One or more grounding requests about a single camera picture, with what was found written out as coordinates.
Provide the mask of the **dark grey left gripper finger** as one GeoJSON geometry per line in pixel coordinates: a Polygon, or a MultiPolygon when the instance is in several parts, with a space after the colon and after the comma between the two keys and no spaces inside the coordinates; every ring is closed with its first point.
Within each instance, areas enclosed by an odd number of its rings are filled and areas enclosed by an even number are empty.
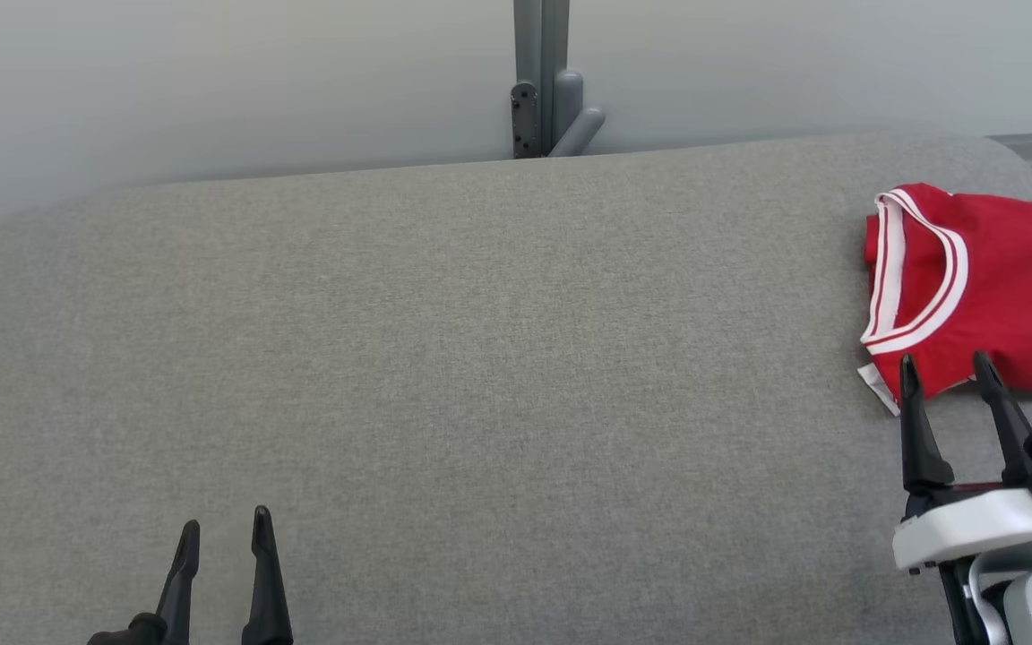
{"type": "Polygon", "coordinates": [[[241,645],[294,645],[273,515],[265,505],[254,510],[251,551],[255,559],[253,596],[241,630],[241,645]]]}
{"type": "Polygon", "coordinates": [[[200,523],[189,520],[181,531],[175,556],[167,575],[157,616],[167,626],[160,645],[190,645],[193,583],[200,563],[200,523]]]}

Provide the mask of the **grey metal partition post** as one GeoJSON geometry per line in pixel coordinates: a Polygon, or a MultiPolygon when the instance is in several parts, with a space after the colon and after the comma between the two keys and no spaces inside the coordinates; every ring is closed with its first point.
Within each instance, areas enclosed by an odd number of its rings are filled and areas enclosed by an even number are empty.
{"type": "Polygon", "coordinates": [[[555,77],[568,57],[570,0],[512,0],[516,82],[539,90],[540,158],[552,148],[555,77]]]}

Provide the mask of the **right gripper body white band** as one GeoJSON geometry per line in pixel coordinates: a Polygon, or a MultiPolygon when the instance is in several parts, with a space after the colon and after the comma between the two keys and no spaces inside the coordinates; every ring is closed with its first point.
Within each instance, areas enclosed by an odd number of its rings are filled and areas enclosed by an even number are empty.
{"type": "Polygon", "coordinates": [[[909,493],[892,539],[898,571],[1025,546],[1032,546],[1032,493],[1025,487],[909,493]]]}

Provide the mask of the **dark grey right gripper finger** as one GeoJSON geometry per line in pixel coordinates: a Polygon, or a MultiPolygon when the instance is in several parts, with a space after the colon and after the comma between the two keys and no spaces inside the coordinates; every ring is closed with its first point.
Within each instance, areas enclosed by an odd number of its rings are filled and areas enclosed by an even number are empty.
{"type": "Polygon", "coordinates": [[[976,351],[972,356],[974,377],[983,404],[990,409],[1003,457],[1001,481],[1005,486],[1026,486],[1032,473],[1027,438],[1032,425],[993,365],[990,355],[976,351]]]}
{"type": "Polygon", "coordinates": [[[925,389],[912,355],[900,360],[899,388],[902,487],[907,494],[929,494],[953,486],[954,470],[933,436],[925,411],[925,389]]]}

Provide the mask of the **dark grey hinge bracket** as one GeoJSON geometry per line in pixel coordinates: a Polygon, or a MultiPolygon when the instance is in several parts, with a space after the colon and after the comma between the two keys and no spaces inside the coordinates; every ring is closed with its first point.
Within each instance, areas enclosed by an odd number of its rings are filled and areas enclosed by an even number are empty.
{"type": "Polygon", "coordinates": [[[516,82],[511,90],[512,156],[514,159],[540,158],[539,90],[529,80],[516,82]]]}

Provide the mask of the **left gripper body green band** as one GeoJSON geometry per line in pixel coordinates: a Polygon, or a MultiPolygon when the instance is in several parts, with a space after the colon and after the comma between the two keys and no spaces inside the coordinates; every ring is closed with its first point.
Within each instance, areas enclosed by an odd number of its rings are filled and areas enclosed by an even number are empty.
{"type": "Polygon", "coordinates": [[[160,616],[140,613],[119,632],[94,633],[86,645],[161,645],[167,631],[168,624],[160,616]]]}

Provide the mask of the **red jersey white trim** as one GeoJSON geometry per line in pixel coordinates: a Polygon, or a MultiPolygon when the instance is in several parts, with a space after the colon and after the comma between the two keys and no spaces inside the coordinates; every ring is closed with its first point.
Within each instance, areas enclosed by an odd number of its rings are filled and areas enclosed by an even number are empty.
{"type": "Polygon", "coordinates": [[[860,379],[898,413],[902,358],[934,397],[974,380],[983,351],[1009,388],[1032,391],[1032,202],[910,184],[873,203],[860,379]]]}

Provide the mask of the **grey fabric sofa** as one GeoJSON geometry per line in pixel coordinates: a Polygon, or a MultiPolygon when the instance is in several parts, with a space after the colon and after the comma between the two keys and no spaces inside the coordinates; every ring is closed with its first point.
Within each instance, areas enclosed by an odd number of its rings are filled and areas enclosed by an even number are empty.
{"type": "Polygon", "coordinates": [[[151,612],[240,645],[255,506],[297,645],[950,644],[894,568],[864,221],[1032,201],[869,133],[153,186],[0,217],[0,645],[151,612]]]}

